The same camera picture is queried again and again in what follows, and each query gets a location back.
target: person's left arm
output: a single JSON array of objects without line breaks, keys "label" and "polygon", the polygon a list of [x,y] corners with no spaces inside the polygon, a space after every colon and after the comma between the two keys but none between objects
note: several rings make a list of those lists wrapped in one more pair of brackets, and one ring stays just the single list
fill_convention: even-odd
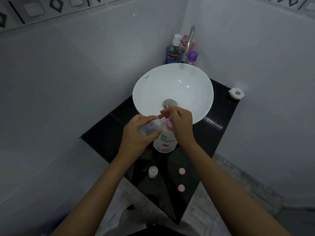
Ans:
[{"label": "person's left arm", "polygon": [[124,127],[123,138],[116,158],[105,172],[53,232],[52,236],[95,235],[100,222],[113,198],[117,186],[136,159],[152,141],[158,138],[161,130],[144,137],[138,130],[157,116],[134,116]]}]

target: faucet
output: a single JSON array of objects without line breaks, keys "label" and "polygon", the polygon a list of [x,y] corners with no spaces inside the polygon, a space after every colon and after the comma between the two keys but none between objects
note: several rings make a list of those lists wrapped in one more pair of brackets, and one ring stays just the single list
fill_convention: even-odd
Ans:
[{"label": "faucet", "polygon": [[190,45],[192,43],[192,39],[194,37],[194,34],[195,34],[195,29],[196,27],[195,26],[192,26],[191,29],[190,29],[190,33],[189,33],[189,40],[188,40],[188,43],[186,45],[186,50],[183,54],[183,57],[181,59],[181,62],[184,63],[187,61],[187,56],[188,56],[188,53],[189,53],[189,49],[190,49]]}]

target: hand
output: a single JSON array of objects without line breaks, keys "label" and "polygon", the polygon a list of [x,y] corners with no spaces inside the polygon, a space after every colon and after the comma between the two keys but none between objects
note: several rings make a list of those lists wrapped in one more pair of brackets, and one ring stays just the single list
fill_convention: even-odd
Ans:
[{"label": "hand", "polygon": [[159,137],[162,130],[157,130],[155,133],[146,137],[138,132],[140,127],[157,118],[157,116],[145,117],[138,114],[124,127],[123,138],[117,156],[123,158],[125,163],[132,165],[144,152],[146,147]]},{"label": "hand", "polygon": [[190,111],[174,107],[169,103],[168,108],[163,109],[160,113],[159,118],[171,117],[174,135],[181,147],[196,142],[192,133],[192,114]]}]

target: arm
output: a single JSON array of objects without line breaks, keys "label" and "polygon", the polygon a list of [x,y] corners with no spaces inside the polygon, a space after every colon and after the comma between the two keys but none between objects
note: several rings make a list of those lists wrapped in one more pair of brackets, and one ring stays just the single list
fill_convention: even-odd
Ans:
[{"label": "arm", "polygon": [[136,115],[130,120],[124,127],[116,158],[52,236],[95,235],[123,175],[148,144],[160,135],[161,130],[147,137],[138,133],[141,126],[156,118],[157,116]]},{"label": "arm", "polygon": [[178,143],[195,166],[203,186],[232,235],[290,235],[196,143],[191,112],[171,106],[162,110],[160,117],[169,115]]}]

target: white sink bowl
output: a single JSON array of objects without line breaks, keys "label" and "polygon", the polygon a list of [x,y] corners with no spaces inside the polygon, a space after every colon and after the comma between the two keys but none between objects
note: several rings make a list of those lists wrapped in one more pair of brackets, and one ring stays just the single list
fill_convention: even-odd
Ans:
[{"label": "white sink bowl", "polygon": [[193,124],[202,120],[213,103],[209,77],[199,68],[183,63],[166,64],[150,70],[136,83],[132,95],[141,115],[159,115],[167,99],[192,113]]}]

